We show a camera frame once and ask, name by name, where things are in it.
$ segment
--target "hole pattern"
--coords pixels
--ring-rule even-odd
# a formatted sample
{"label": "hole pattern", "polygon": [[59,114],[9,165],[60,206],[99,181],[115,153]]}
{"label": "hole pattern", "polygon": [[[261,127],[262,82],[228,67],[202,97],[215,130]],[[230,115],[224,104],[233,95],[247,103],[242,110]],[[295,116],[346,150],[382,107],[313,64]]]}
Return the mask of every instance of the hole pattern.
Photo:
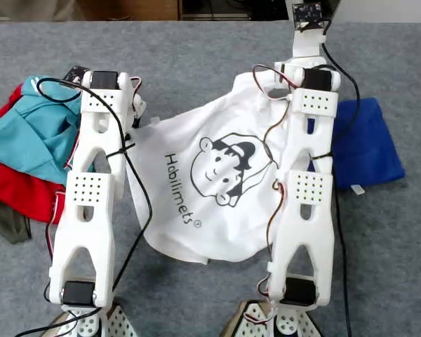
{"label": "hole pattern", "polygon": [[[74,311],[75,315],[81,315],[80,312]],[[74,327],[74,323],[71,324],[67,324],[65,326],[63,326],[59,332],[58,335],[63,334],[63,333],[67,333],[70,329],[72,329]],[[80,336],[78,333],[81,334],[81,336],[85,336],[85,337],[93,337],[95,335],[95,332],[97,332],[97,328],[98,325],[95,323],[95,316],[92,316],[90,318],[86,319],[81,319],[75,330],[70,331],[67,335],[65,336],[71,336],[71,337],[77,337]]]}
{"label": "hole pattern", "polygon": [[[264,312],[258,304],[252,303],[246,309],[246,313],[257,319],[266,319]],[[267,328],[263,324],[254,324],[242,318],[234,337],[266,337]]]}
{"label": "hole pattern", "polygon": [[112,329],[108,337],[138,337],[130,322],[126,319],[125,313],[117,307],[109,318]]}
{"label": "hole pattern", "polygon": [[[115,107],[116,105],[118,105],[118,99],[119,96],[115,97],[114,99],[114,95],[100,95],[99,93],[97,93],[110,107]],[[107,108],[101,103],[99,102],[95,97],[93,97],[92,95],[87,95],[86,96],[88,103],[87,106],[91,107],[91,109],[93,110],[93,108],[96,107],[103,107],[107,110]]]}
{"label": "hole pattern", "polygon": [[313,113],[318,114],[322,112],[323,114],[327,114],[330,107],[333,105],[331,104],[331,100],[335,99],[333,95],[330,93],[317,93],[315,91],[307,91],[307,95],[303,95],[302,97],[302,111],[304,113]]}
{"label": "hole pattern", "polygon": [[303,204],[316,204],[323,201],[324,178],[318,173],[306,172],[295,176],[295,198]]}
{"label": "hole pattern", "polygon": [[81,201],[86,206],[100,202],[102,195],[102,178],[84,176],[75,177],[75,184],[73,189],[73,200]]}

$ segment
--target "clothing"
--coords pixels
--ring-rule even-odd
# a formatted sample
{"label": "clothing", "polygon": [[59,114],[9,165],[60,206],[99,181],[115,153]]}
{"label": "clothing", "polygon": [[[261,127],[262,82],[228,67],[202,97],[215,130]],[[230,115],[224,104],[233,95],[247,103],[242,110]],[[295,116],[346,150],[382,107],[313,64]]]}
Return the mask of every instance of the clothing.
{"label": "clothing", "polygon": [[[36,91],[37,81],[37,77],[28,77],[20,87],[20,98],[1,115],[0,163],[65,185],[67,162],[79,131],[81,99],[51,102]],[[58,83],[45,82],[41,87],[46,95],[57,99],[77,94]]]}
{"label": "clothing", "polygon": [[[274,73],[260,72],[263,86]],[[130,131],[128,155],[153,208],[145,239],[156,250],[189,262],[240,261],[267,245],[266,228],[280,194],[272,189],[286,146],[286,122],[266,130],[286,111],[268,100],[251,73],[236,77],[227,95],[171,119]],[[147,219],[142,190],[128,169],[141,226]]]}
{"label": "clothing", "polygon": [[[349,125],[355,111],[355,100],[338,104],[334,138]],[[333,154],[339,188],[387,183],[406,174],[375,98],[361,100],[361,111],[355,123],[334,142]]]}
{"label": "clothing", "polygon": [[0,235],[10,244],[31,239],[29,218],[0,202]]}
{"label": "clothing", "polygon": [[[2,118],[21,97],[18,86],[0,109]],[[0,163],[0,201],[34,220],[57,224],[64,209],[65,187],[17,172]]]}

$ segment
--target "blue cloth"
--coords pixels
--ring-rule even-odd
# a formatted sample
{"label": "blue cloth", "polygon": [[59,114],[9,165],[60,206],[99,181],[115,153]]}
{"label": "blue cloth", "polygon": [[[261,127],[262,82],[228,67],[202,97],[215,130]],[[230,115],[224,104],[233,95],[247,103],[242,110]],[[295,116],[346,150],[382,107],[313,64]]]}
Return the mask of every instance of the blue cloth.
{"label": "blue cloth", "polygon": [[[338,104],[333,138],[345,130],[356,111],[356,101]],[[361,100],[361,111],[350,130],[333,143],[337,186],[369,186],[403,178],[405,171],[375,98]]]}
{"label": "blue cloth", "polygon": [[[66,184],[67,167],[79,130],[81,98],[58,104],[41,97],[34,76],[22,85],[22,97],[0,118],[0,163],[16,171]],[[74,89],[44,82],[42,91],[67,99]]]}

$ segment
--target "cartoon face print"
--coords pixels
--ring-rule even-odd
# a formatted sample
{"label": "cartoon face print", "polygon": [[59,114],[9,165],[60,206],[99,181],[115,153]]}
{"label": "cartoon face print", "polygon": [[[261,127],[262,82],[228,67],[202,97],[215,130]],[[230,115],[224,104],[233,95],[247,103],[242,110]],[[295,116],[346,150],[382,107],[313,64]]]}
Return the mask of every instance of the cartoon face print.
{"label": "cartoon face print", "polygon": [[268,158],[263,163],[254,160],[257,150],[265,152],[255,136],[230,133],[215,141],[204,137],[199,147],[200,152],[192,163],[192,183],[200,195],[215,197],[220,206],[236,206],[250,187],[247,180],[270,164]]}

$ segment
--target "pile of clothes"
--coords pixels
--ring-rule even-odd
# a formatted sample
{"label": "pile of clothes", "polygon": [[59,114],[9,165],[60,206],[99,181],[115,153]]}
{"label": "pile of clothes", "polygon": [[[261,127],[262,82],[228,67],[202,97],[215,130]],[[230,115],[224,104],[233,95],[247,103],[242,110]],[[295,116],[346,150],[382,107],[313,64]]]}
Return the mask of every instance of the pile of clothes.
{"label": "pile of clothes", "polygon": [[[81,97],[47,100],[42,78],[25,79],[0,109],[0,234],[10,243],[31,237],[29,219],[59,222],[78,139]],[[59,100],[77,94],[54,82],[43,90]]]}

